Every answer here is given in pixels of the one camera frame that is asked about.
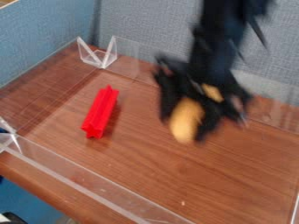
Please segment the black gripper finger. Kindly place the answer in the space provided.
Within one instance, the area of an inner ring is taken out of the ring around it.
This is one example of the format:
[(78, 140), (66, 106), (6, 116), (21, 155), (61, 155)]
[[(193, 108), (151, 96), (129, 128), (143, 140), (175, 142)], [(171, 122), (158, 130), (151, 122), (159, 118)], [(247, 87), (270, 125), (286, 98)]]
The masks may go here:
[(227, 117), (237, 124), (245, 125), (247, 120), (249, 103), (241, 99), (229, 99), (223, 102), (215, 102), (206, 99), (202, 102), (203, 117), (201, 119), (195, 141), (203, 142), (207, 136), (221, 126), (221, 121)]

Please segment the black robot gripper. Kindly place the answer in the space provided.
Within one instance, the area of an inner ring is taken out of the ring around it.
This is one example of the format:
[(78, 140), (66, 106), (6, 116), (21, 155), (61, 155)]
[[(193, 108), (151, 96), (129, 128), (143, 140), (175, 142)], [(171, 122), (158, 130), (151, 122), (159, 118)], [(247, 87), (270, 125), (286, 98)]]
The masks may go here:
[(257, 18), (269, 15), (274, 0), (203, 0), (202, 14), (193, 30), (190, 60), (185, 73), (161, 69), (154, 80), (161, 89), (159, 118), (165, 123), (185, 95), (185, 79), (218, 88), (225, 100), (250, 102), (251, 94), (239, 85), (231, 67), (239, 56), (245, 32), (251, 27), (261, 40), (265, 34)]

